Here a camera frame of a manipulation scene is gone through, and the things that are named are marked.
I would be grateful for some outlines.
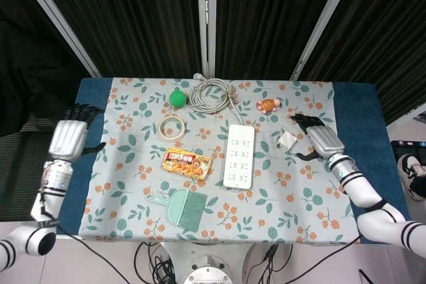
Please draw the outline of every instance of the power strip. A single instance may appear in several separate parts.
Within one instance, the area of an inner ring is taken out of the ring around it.
[[[230,125],[224,186],[245,190],[252,187],[254,133],[252,126]]]

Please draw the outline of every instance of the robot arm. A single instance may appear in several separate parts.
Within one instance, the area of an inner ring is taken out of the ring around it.
[[[105,146],[103,142],[94,148],[84,148],[87,130],[100,112],[102,110],[87,104],[76,104],[57,124],[49,147],[51,161],[45,162],[41,187],[31,210],[38,227],[18,227],[0,240],[0,272],[10,268],[20,254],[42,256],[52,250],[59,212],[73,175],[72,162],[82,154],[96,153]]]
[[[358,217],[361,234],[372,240],[405,247],[426,257],[426,225],[405,221],[395,207],[387,203],[359,171],[355,161],[343,154],[345,146],[336,133],[316,117],[297,114],[292,117],[307,134],[315,151],[302,160],[322,157],[352,202],[367,211]]]

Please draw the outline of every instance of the green ball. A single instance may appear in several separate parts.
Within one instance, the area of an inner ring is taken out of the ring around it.
[[[176,108],[182,108],[186,103],[186,94],[180,90],[175,90],[170,95],[170,103]]]

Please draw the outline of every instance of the sneaker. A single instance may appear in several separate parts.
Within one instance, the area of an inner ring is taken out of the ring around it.
[[[411,198],[415,201],[426,200],[426,168],[420,165],[418,159],[404,154],[398,160],[398,172]]]

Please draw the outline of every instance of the gray floor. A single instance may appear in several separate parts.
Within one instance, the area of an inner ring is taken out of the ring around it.
[[[426,125],[408,123],[397,132],[391,132],[391,139],[426,140]],[[425,204],[410,199],[410,210],[414,218],[423,220]],[[17,223],[0,223],[0,238],[5,237]],[[141,283],[134,274],[132,259],[137,243],[88,244],[109,259],[131,283]],[[255,245],[245,260],[245,270],[262,260],[267,245]],[[288,266],[274,274],[272,283],[284,283],[336,250],[337,247],[312,247],[295,245]],[[288,256],[289,245],[281,245],[275,263],[281,265]],[[166,256],[162,249],[157,253]],[[149,278],[150,273],[146,249],[141,250],[137,263],[140,272]],[[354,245],[317,267],[296,283],[345,283],[358,284],[358,269],[363,269],[375,284],[426,283],[426,259],[422,259],[399,247],[389,245]],[[257,283],[263,269],[258,267],[250,275],[249,283]],[[93,255],[80,243],[71,239],[59,239],[46,257],[22,255],[13,268],[0,273],[0,283],[56,284],[56,283],[123,283],[122,279],[101,259]]]

